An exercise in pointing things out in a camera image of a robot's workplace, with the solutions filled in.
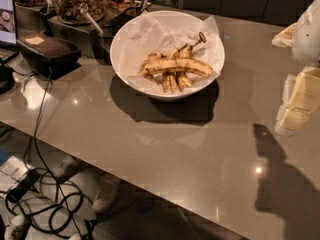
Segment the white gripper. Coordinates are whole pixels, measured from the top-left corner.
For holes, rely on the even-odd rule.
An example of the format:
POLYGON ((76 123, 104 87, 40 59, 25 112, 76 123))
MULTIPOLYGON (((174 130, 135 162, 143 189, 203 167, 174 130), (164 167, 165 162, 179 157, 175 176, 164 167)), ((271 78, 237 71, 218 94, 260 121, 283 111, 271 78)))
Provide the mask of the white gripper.
POLYGON ((282 105, 274 130, 292 136, 320 107, 320 0, 314 0, 296 23, 278 33, 272 44, 292 46, 293 58, 306 66, 297 76, 289 74, 284 83, 282 105))

